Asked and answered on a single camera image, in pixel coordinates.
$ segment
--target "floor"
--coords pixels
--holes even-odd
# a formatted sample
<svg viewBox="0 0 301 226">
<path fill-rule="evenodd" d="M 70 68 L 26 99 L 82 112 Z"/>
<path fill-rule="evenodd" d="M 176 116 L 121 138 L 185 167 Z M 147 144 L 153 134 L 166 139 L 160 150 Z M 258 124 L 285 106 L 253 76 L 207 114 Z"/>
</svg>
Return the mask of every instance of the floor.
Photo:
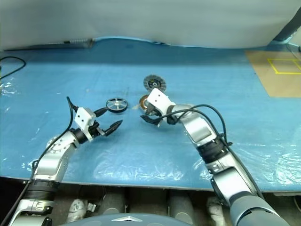
<svg viewBox="0 0 301 226">
<path fill-rule="evenodd" d="M 21 191 L 23 185 L 21 181 L 1 178 L 1 193 L 7 194 L 3 197 L 5 211 L 8 211 L 9 206 L 13 204 L 13 200 Z M 155 213 L 160 215 L 168 215 L 168 197 L 173 192 L 168 189 L 150 189 L 150 188 L 117 188 L 103 186 L 80 186 L 62 184 L 55 198 L 55 207 L 50 215 L 53 220 L 53 225 L 57 226 L 66 221 L 68 210 L 74 199 L 80 198 L 88 200 L 90 203 L 98 204 L 103 197 L 103 194 L 109 194 L 112 190 L 121 191 L 125 194 L 126 211 L 131 213 Z M 213 226 L 207 209 L 206 202 L 208 197 L 214 196 L 213 192 L 187 191 L 194 211 L 196 226 Z M 301 222 L 301 212 L 297 210 L 293 202 L 292 196 L 275 196 L 274 194 L 264 194 L 267 202 L 283 217 L 290 226 L 299 226 Z M 229 218 L 229 210 L 223 209 L 224 216 L 228 226 L 231 226 Z M 4 214 L 1 213 L 0 218 L 3 220 Z"/>
</svg>

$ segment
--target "black cable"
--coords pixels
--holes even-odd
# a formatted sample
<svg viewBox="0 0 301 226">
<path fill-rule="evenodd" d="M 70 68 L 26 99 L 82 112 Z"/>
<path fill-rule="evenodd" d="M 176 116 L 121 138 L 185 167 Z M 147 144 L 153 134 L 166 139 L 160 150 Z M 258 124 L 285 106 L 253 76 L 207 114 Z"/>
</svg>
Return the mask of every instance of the black cable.
<svg viewBox="0 0 301 226">
<path fill-rule="evenodd" d="M 183 109 L 183 110 L 179 110 L 179 111 L 174 111 L 172 113 L 168 113 L 168 114 L 165 114 L 163 116 L 160 116 L 158 118 L 156 118 L 155 120 L 161 120 L 163 118 L 166 118 L 166 117 L 169 117 L 169 116 L 172 116 L 174 114 L 177 114 L 177 113 L 181 113 L 183 112 L 183 114 L 181 114 L 179 116 L 179 118 L 183 117 L 187 112 L 196 112 L 196 113 L 199 113 L 200 115 L 204 116 L 206 118 L 206 120 L 209 122 L 210 126 L 212 127 L 212 129 L 214 130 L 214 132 L 216 133 L 217 136 L 220 136 L 220 133 L 217 131 L 216 127 L 214 126 L 214 124 L 212 123 L 212 121 L 210 120 L 210 118 L 203 112 L 199 111 L 199 110 L 195 110 L 194 108 L 197 108 L 197 107 L 208 107 L 208 108 L 211 108 L 213 111 L 215 111 L 217 113 L 217 115 L 220 117 L 221 119 L 221 122 L 222 122 L 222 127 L 223 127 L 223 132 L 224 132 L 224 136 L 225 136 L 225 139 L 221 139 L 221 141 L 224 143 L 224 145 L 226 146 L 226 148 L 228 149 L 228 151 L 233 155 L 233 157 L 236 159 L 236 161 L 238 161 L 238 163 L 241 165 L 241 167 L 244 169 L 244 171 L 246 172 L 247 176 L 249 177 L 250 181 L 253 183 L 255 189 L 256 189 L 256 192 L 258 194 L 258 196 L 260 198 L 262 198 L 263 200 L 264 197 L 262 195 L 262 192 L 260 191 L 258 185 L 256 184 L 254 178 L 252 177 L 252 175 L 250 174 L 250 172 L 248 171 L 248 169 L 245 167 L 245 165 L 242 163 L 242 161 L 239 159 L 239 157 L 235 154 L 235 152 L 229 147 L 229 143 L 227 142 L 227 139 L 226 139 L 226 136 L 227 136 L 227 130 L 226 130 L 226 124 L 225 124 L 225 121 L 222 117 L 222 115 L 219 113 L 219 111 L 210 106 L 210 105 L 196 105 L 196 106 L 193 106 L 192 108 L 188 108 L 188 109 Z"/>
<path fill-rule="evenodd" d="M 34 176 L 34 172 L 37 169 L 37 166 L 41 160 L 41 158 L 46 154 L 46 152 L 49 150 L 49 148 L 56 142 L 58 141 L 58 139 L 60 139 L 70 128 L 73 122 L 73 109 L 72 109 L 72 103 L 70 101 L 70 98 L 67 97 L 67 101 L 68 101 L 68 105 L 69 105 L 69 109 L 70 109 L 70 122 L 68 127 L 64 130 L 63 133 L 61 133 L 61 135 L 59 135 L 57 138 L 55 138 L 47 147 L 46 149 L 43 151 L 43 153 L 41 154 L 41 156 L 38 158 L 38 160 L 33 161 L 32 163 L 32 174 L 29 178 L 29 180 L 27 181 L 25 187 L 23 188 L 22 192 L 20 193 L 20 195 L 18 196 L 17 200 L 15 201 L 14 205 L 12 206 L 12 208 L 10 208 L 9 212 L 7 213 L 7 215 L 5 216 L 5 218 L 3 219 L 2 223 L 0 226 L 4 226 L 5 223 L 8 221 L 9 217 L 13 214 L 13 211 L 15 211 L 15 209 L 17 208 L 17 205 L 19 204 L 20 200 L 22 199 L 22 197 L 24 196 L 29 184 L 32 182 L 32 178 Z"/>
<path fill-rule="evenodd" d="M 21 67 L 18 67 L 18 68 L 15 69 L 15 70 L 13 70 L 12 72 L 9 72 L 9 73 L 3 75 L 2 77 L 0 77 L 0 80 L 1 80 L 1 79 L 4 79 L 5 77 L 8 77 L 9 75 L 11 75 L 11 74 L 13 74 L 13 73 L 15 73 L 15 72 L 21 70 L 22 68 L 24 68 L 24 67 L 26 66 L 26 62 L 25 62 L 23 59 L 18 58 L 18 57 L 16 57 L 16 56 L 8 56 L 8 57 L 5 56 L 5 57 L 3 57 L 3 58 L 0 59 L 0 62 L 1 62 L 2 60 L 4 60 L 4 59 L 7 59 L 7 58 L 18 59 L 18 60 L 20 60 L 20 61 L 23 62 L 23 65 L 22 65 Z"/>
</svg>

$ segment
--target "silver robot arm segment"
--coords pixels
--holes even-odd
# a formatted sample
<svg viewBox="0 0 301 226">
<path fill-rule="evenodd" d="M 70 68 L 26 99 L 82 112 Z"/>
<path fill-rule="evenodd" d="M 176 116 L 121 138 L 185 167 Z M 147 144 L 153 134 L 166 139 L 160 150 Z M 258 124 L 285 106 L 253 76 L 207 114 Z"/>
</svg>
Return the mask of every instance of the silver robot arm segment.
<svg viewBox="0 0 301 226">
<path fill-rule="evenodd" d="M 155 124 L 159 127 L 162 121 L 174 124 L 179 119 L 186 134 L 205 162 L 208 172 L 212 174 L 211 184 L 222 204 L 230 206 L 234 226 L 270 225 L 288 226 L 288 224 L 262 198 L 247 172 L 229 151 L 222 136 L 212 128 L 208 120 L 197 112 L 183 111 L 192 105 L 177 105 L 158 89 L 153 89 L 147 98 L 151 112 L 159 116 L 168 114 Z"/>
<path fill-rule="evenodd" d="M 77 129 L 70 129 L 61 136 L 43 155 L 35 168 L 32 181 L 19 202 L 9 226 L 50 226 L 50 214 L 54 206 L 55 194 L 67 170 L 69 158 L 80 144 L 92 141 L 96 136 L 108 136 L 122 121 L 117 121 L 107 130 L 99 128 L 96 117 L 104 114 L 106 108 L 95 112 L 88 108 L 75 107 L 74 121 Z"/>
</svg>

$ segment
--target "wrinkled plastic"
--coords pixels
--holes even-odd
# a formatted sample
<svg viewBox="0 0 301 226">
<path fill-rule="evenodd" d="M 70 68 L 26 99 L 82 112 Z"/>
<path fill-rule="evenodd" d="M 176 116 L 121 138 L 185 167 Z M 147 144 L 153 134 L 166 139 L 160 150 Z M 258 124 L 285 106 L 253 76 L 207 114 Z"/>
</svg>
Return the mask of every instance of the wrinkled plastic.
<svg viewBox="0 0 301 226">
<path fill-rule="evenodd" d="M 301 190 L 301 99 L 270 98 L 243 50 L 181 48 L 104 40 L 92 49 L 7 53 L 27 66 L 1 82 L 0 175 L 28 178 L 31 163 L 69 122 L 66 96 L 92 110 L 121 97 L 128 109 L 106 112 L 108 137 L 85 143 L 71 157 L 64 182 L 211 190 L 211 175 L 181 125 L 145 123 L 143 79 L 163 77 L 166 94 L 185 104 L 210 104 L 223 115 L 232 149 L 264 191 Z M 3 74 L 17 61 L 3 62 Z M 214 113 L 203 110 L 216 127 Z"/>
</svg>

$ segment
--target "table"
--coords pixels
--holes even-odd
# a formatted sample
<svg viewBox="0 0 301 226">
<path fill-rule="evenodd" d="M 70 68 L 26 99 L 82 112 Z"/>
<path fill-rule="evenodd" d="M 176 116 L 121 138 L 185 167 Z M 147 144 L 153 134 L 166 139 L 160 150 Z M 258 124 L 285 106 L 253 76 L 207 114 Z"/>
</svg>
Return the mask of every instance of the table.
<svg viewBox="0 0 301 226">
<path fill-rule="evenodd" d="M 104 129 L 122 119 L 120 128 L 77 150 L 63 181 L 211 190 L 211 175 L 181 125 L 157 128 L 139 117 L 139 99 L 147 94 L 143 79 L 156 74 L 166 80 L 172 101 L 210 104 L 222 113 L 232 149 L 263 191 L 301 190 L 301 99 L 269 97 L 242 49 L 108 39 L 91 49 L 3 55 L 21 57 L 27 66 L 1 81 L 2 177 L 30 176 L 32 161 L 68 124 L 66 96 L 92 110 L 121 97 L 129 102 L 125 112 L 107 112 L 98 119 Z M 7 60 L 2 73 L 18 65 Z M 204 112 L 221 131 L 217 116 Z"/>
</svg>

